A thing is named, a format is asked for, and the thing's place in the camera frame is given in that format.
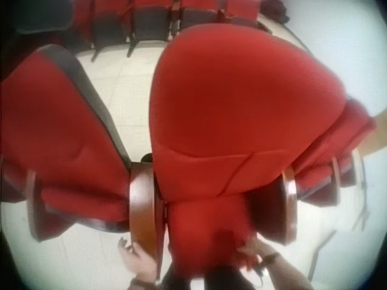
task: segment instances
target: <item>red fabric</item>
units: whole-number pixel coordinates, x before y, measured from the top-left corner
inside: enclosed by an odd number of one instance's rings
[[[74,4],[74,23],[75,27],[85,25],[91,20],[91,0],[76,0]]]
[[[104,192],[93,190],[76,190],[66,188],[45,187],[42,189],[42,198],[54,208],[66,213],[77,213],[78,216],[95,218],[102,221],[127,221],[128,201],[118,196],[106,195]]]
[[[355,99],[348,100],[334,124],[293,163],[296,176],[350,154],[374,128],[375,122],[365,108]]]
[[[256,20],[261,0],[227,0],[226,15]]]
[[[143,6],[165,6],[165,7],[172,7],[174,4],[173,0],[135,0],[134,5],[136,7],[143,7]]]
[[[95,113],[53,62],[34,52],[1,89],[4,157],[36,171],[46,188],[73,190],[73,198],[66,202],[54,202],[46,192],[47,204],[105,219],[102,204],[88,210],[88,197],[127,202],[128,171]],[[126,220],[127,210],[111,211],[109,221]]]
[[[340,172],[346,172],[348,169],[352,168],[353,161],[351,155],[345,155],[341,157],[341,159],[337,160],[337,163],[339,165]]]
[[[129,7],[128,0],[94,0],[94,17],[98,17],[107,11],[113,11],[117,16],[123,16]]]
[[[200,276],[219,265],[251,264],[236,249],[254,232],[244,195],[168,206],[170,249],[180,276]]]
[[[27,182],[27,171],[15,163],[2,160],[1,174],[13,185],[24,189]]]
[[[319,165],[310,167],[308,170],[296,175],[298,189],[310,189],[320,184],[320,182],[332,175],[332,168],[329,165]]]
[[[86,39],[91,40],[91,20],[93,18],[91,11],[91,0],[76,0],[73,3],[73,26],[75,29],[78,29]]]
[[[164,198],[213,198],[272,182],[344,104],[337,77],[283,40],[233,25],[185,31],[161,56],[151,91]]]
[[[218,10],[219,0],[181,0],[181,8]]]

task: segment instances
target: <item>folding seat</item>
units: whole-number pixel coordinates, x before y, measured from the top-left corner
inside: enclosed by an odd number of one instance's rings
[[[364,107],[348,99],[339,118],[293,163],[300,198],[321,189],[320,195],[328,198],[323,192],[333,195],[332,191],[340,187],[340,176],[345,174],[344,186],[354,185],[351,152],[374,128],[375,122]]]
[[[61,32],[64,46],[72,53],[91,49],[92,0],[73,0],[73,23]]]
[[[261,0],[227,0],[227,22],[257,28],[260,5]]]
[[[221,6],[219,0],[181,0],[178,19],[172,22],[176,23],[180,20],[178,30],[189,28],[198,24],[216,23],[218,22],[218,11]],[[172,35],[176,35],[177,31],[173,30]]]
[[[129,13],[128,0],[94,0],[94,3],[92,33],[96,52],[92,62],[105,47],[126,43],[123,19]]]
[[[35,239],[58,236],[75,222],[130,230],[132,240],[145,240],[158,259],[163,204],[152,168],[131,162],[107,108],[69,51],[48,45],[33,52],[2,83],[1,103],[2,161],[6,172],[21,172],[18,184],[25,187]],[[156,213],[161,228],[154,219],[147,228],[136,227],[139,216],[149,221]]]
[[[173,0],[132,0],[131,31],[128,57],[143,40],[168,41]]]
[[[255,231],[275,237],[278,227],[280,242],[295,238],[289,166],[344,106],[333,73],[259,30],[211,24],[168,45],[154,74],[149,124],[179,274],[251,262],[235,248]],[[266,228],[259,212],[265,203],[277,207]],[[286,212],[289,218],[281,218]]]

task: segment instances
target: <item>finger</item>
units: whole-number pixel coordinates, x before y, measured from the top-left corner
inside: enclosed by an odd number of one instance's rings
[[[125,245],[126,245],[126,240],[123,237],[121,237],[121,239],[119,240],[118,247],[125,248]]]

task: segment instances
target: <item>chair leg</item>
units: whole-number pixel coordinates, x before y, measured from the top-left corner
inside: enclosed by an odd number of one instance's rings
[[[93,57],[91,58],[91,62],[94,62],[97,58],[97,56],[99,55],[99,53],[101,52],[101,50],[96,50],[96,52],[94,53]]]
[[[56,214],[48,213],[41,197],[41,191],[42,184],[37,179],[36,173],[29,171],[25,189],[28,222],[31,235],[38,242],[60,236],[74,224],[73,222],[63,220]]]
[[[128,50],[128,54],[126,55],[128,58],[132,55],[133,51],[134,51],[134,48],[136,47],[136,45],[138,44],[137,41],[135,40],[131,40],[131,46],[129,47],[129,50]]]

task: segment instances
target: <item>floor tile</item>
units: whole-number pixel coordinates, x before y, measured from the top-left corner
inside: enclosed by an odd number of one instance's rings
[[[132,161],[139,162],[145,154],[152,152],[147,126],[117,126],[117,130]]]
[[[85,51],[77,54],[77,59],[82,64],[83,68],[86,69],[91,65],[91,58],[93,57],[94,50]]]
[[[108,107],[110,105],[110,101],[114,92],[114,88],[117,84],[117,78],[110,79],[94,79],[91,80],[94,85],[94,88],[98,92],[98,95],[104,102],[104,104]]]
[[[126,58],[127,50],[127,45],[105,48],[93,63],[85,67],[89,78],[107,79],[118,77]]]
[[[163,42],[140,42],[130,58],[125,59],[121,76],[153,74],[158,59],[164,51]]]
[[[110,113],[117,126],[147,126],[152,76],[120,77],[115,87]]]

